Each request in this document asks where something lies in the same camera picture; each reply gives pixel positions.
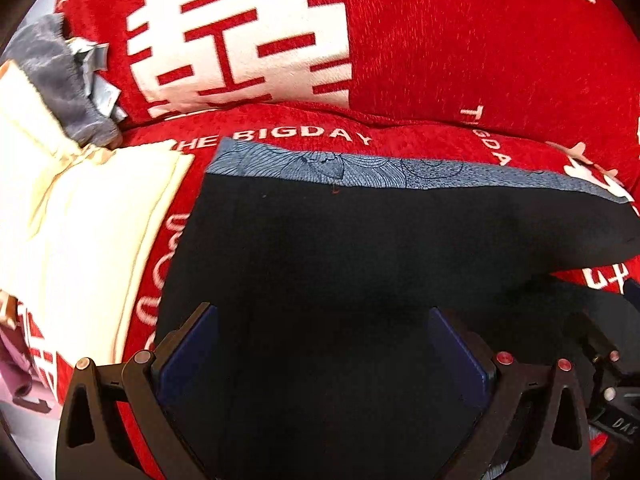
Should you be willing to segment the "cream folded cloth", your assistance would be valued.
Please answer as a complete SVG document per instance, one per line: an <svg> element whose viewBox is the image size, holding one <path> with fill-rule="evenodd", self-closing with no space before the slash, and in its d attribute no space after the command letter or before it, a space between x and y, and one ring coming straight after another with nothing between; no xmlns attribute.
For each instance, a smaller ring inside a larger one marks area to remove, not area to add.
<svg viewBox="0 0 640 480"><path fill-rule="evenodd" d="M70 363L122 357L146 262L192 156L174 141L79 146L1 67L1 288Z"/></svg>

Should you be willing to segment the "red wedding quilt white text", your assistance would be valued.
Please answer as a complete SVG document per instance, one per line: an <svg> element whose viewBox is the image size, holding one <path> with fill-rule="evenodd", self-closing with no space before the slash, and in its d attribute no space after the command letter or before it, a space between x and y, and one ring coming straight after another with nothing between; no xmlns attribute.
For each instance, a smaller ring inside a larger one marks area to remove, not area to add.
<svg viewBox="0 0 640 480"><path fill-rule="evenodd" d="M175 150L192 156L193 162L157 232L131 313L124 352L113 364L126 362L141 350L154 351L166 337L157 333L157 322L171 259L200 196L205 171L221 142L228 139L268 144L296 152L478 162L521 170L551 170L623 193L639 219L639 209L632 196L618 183L615 174L602 169L588 158L585 144L582 143L565 146L551 141L519 139L476 127L456 127L439 122L366 124L324 110L275 105L247 105L228 112L160 122L134 130L129 147L171 140L175 143ZM628 278L639 283L639 253L626 263L590 266L560 273L563 282L619 295ZM558 356L552 362L540 365L552 365L560 359L573 364L587 416L588 398L584 373L588 362L574 338L574 321L578 313L572 315L562 331L563 340L570 347L570 354ZM30 336L44 338L28 307L25 307L25 328ZM62 368L62 376L53 388L55 396L61 402L62 415L68 387L79 360L67 362L54 349L52 360ZM592 426L589 420L588 428L591 455L589 479L637 478L639 442L629 444L618 440Z"/></svg>

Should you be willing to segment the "black pants blue patterned waistband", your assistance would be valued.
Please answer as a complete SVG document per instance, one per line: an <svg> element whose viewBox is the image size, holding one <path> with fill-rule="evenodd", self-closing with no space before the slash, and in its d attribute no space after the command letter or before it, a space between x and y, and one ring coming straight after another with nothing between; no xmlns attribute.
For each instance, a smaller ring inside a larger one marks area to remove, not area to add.
<svg viewBox="0 0 640 480"><path fill-rule="evenodd" d="M434 478L480 412L428 312L533 364L570 354L585 312L637 363L634 307L560 273L638 252L628 198L560 172L224 140L157 333L205 303L219 324L169 413L215 479Z"/></svg>

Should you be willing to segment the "red wedding pillow white characters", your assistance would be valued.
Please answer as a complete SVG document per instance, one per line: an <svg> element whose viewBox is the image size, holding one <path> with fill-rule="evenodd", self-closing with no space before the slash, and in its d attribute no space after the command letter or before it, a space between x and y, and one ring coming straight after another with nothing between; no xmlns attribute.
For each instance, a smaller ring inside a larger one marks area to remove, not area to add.
<svg viewBox="0 0 640 480"><path fill-rule="evenodd" d="M316 102L565 146L639 179L639 43L612 0L58 0L134 125Z"/></svg>

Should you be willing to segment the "grey fuzzy garment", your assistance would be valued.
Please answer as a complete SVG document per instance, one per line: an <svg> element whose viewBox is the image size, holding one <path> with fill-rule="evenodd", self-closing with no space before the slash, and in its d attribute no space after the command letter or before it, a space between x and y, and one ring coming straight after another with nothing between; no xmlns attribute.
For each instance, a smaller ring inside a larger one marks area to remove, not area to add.
<svg viewBox="0 0 640 480"><path fill-rule="evenodd" d="M102 115L86 95L81 69L63 36L63 24L61 14L47 14L21 27L1 59L15 62L25 73L66 136L80 146L117 148L122 134L114 120Z"/></svg>

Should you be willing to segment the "pink purple cloth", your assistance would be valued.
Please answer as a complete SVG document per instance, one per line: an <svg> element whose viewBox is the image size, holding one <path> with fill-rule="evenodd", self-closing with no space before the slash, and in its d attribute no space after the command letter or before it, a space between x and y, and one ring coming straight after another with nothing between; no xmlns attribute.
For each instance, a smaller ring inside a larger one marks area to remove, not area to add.
<svg viewBox="0 0 640 480"><path fill-rule="evenodd" d="M56 407L48 389L36 378L24 320L18 314L18 301L4 290L1 292L1 399L42 416L50 416Z"/></svg>

